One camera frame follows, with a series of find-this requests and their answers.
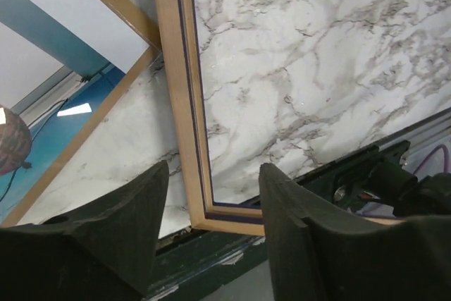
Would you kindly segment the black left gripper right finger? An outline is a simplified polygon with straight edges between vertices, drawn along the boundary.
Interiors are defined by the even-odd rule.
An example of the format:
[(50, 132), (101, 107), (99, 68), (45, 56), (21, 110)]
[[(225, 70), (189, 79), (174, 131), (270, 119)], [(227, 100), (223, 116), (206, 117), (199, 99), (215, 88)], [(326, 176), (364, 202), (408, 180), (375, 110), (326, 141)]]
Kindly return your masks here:
[(386, 226), (315, 195), (273, 164), (259, 189), (276, 300), (449, 300), (450, 218)]

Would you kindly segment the blue wooden picture frame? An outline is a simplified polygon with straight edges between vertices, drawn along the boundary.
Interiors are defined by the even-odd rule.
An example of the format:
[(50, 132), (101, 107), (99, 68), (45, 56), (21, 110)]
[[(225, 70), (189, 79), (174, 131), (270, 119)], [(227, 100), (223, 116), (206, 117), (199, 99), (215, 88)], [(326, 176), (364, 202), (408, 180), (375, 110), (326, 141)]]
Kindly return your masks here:
[(450, 0), (156, 0), (191, 223), (263, 235), (260, 165), (292, 177), (391, 133), (400, 43)]

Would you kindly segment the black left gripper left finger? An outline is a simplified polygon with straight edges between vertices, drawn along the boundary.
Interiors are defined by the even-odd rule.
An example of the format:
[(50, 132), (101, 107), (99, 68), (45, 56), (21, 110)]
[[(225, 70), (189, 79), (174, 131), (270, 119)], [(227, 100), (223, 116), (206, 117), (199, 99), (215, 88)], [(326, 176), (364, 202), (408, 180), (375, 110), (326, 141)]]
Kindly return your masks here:
[(168, 164), (41, 224), (1, 229), (2, 300), (141, 300), (168, 191)]

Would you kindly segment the photo print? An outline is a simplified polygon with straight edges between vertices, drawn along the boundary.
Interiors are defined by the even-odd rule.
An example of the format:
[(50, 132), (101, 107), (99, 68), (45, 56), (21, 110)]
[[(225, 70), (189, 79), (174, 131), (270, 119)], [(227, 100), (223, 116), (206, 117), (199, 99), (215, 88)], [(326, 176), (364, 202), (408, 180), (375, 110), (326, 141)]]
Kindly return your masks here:
[(20, 100), (26, 165), (1, 178), (1, 225), (42, 223), (129, 182), (163, 153), (166, 86), (148, 0), (27, 0), (32, 40), (61, 68)]

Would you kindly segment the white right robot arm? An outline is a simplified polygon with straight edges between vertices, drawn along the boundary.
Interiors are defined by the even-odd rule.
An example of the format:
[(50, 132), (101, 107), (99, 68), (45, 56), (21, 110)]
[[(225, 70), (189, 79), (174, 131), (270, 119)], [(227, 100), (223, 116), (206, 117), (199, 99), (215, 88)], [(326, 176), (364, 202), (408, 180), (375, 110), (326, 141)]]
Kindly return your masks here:
[(450, 215), (450, 174), (418, 179), (386, 159), (368, 161), (344, 172), (336, 188), (345, 191), (343, 204), (377, 202), (391, 206), (396, 217)]

